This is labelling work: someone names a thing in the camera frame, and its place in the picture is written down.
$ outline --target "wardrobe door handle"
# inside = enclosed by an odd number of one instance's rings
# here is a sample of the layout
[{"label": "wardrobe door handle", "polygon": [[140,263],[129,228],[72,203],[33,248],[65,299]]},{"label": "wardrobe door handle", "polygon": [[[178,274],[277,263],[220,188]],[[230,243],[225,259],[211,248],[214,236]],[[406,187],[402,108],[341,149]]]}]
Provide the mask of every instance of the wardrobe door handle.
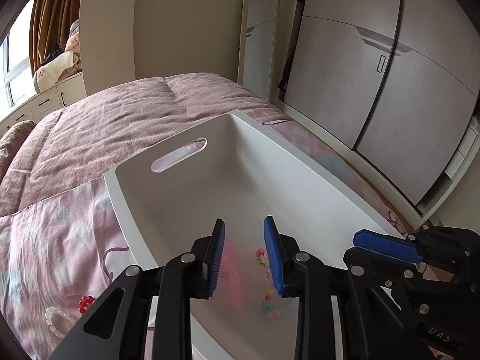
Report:
[{"label": "wardrobe door handle", "polygon": [[377,65],[377,71],[379,73],[383,72],[383,67],[385,66],[386,59],[387,59],[387,57],[385,57],[384,55],[380,56],[380,60],[378,61],[378,65]]}]

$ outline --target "pillow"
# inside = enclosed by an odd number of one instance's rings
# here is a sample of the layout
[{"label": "pillow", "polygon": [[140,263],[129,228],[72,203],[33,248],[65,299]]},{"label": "pillow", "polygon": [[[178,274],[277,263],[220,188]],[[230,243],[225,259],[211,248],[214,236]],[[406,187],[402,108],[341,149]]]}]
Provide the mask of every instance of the pillow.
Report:
[{"label": "pillow", "polygon": [[35,126],[32,120],[18,122],[0,138],[0,183],[11,161]]}]

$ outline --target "drawer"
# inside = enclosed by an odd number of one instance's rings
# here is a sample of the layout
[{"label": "drawer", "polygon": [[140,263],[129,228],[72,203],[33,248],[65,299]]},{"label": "drawer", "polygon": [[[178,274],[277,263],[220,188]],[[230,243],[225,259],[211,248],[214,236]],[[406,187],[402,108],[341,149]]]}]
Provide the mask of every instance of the drawer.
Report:
[{"label": "drawer", "polygon": [[453,176],[455,176],[457,170],[460,169],[460,166],[462,166],[463,161],[465,161],[465,157],[462,156],[462,153],[458,150],[455,151],[452,159],[450,160],[444,171],[449,178],[453,179]]},{"label": "drawer", "polygon": [[33,118],[33,121],[35,123],[38,123],[40,120],[42,120],[45,116],[47,116],[48,114],[50,114],[51,112],[53,111],[56,111],[58,109],[60,109],[62,106],[60,105],[60,103],[54,105],[53,107],[43,111],[41,114],[37,115],[37,116],[34,116]]},{"label": "drawer", "polygon": [[33,119],[33,114],[32,114],[32,110],[30,109],[30,102],[28,102],[25,105],[22,105],[19,109],[14,111],[8,117],[8,120],[11,123],[10,127],[13,126],[15,123],[21,122],[23,120],[32,120],[32,119]]},{"label": "drawer", "polygon": [[466,157],[467,154],[469,153],[475,141],[475,138],[477,138],[477,133],[474,132],[472,127],[469,126],[466,129],[465,135],[462,138],[462,142],[460,142],[460,145],[458,146],[458,151],[461,152],[464,155],[464,157]]},{"label": "drawer", "polygon": [[79,74],[57,85],[58,96],[63,107],[86,97],[83,75]]},{"label": "drawer", "polygon": [[0,123],[0,137],[2,137],[10,128],[10,122],[8,119]]},{"label": "drawer", "polygon": [[46,92],[40,93],[29,102],[33,117],[40,115],[49,108],[60,104],[60,98],[57,88],[51,88]]}]

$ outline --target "door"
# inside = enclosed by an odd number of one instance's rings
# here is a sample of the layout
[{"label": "door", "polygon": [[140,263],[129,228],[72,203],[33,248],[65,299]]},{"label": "door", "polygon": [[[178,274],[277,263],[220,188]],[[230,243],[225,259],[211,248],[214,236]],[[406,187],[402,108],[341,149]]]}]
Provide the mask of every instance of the door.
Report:
[{"label": "door", "polygon": [[399,0],[306,0],[285,103],[352,148],[385,73]]},{"label": "door", "polygon": [[416,205],[455,152],[476,99],[428,57],[405,52],[394,57],[357,150]]},{"label": "door", "polygon": [[455,152],[480,86],[480,37],[456,0],[404,0],[399,42],[357,150],[414,204]]},{"label": "door", "polygon": [[78,74],[57,85],[61,105],[66,107],[86,97],[83,75]]}]

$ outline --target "wall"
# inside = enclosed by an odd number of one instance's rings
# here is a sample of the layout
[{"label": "wall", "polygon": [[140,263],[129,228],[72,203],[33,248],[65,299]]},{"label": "wall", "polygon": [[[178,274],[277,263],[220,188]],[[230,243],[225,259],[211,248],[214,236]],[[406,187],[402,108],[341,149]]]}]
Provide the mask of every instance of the wall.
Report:
[{"label": "wall", "polygon": [[80,0],[87,95],[135,80],[135,0]]},{"label": "wall", "polygon": [[480,233],[480,152],[436,214],[444,226]]},{"label": "wall", "polygon": [[[237,80],[243,0],[135,0],[138,79],[212,72]],[[274,83],[287,56],[296,0],[280,0]],[[278,91],[273,91],[276,98]]]}]

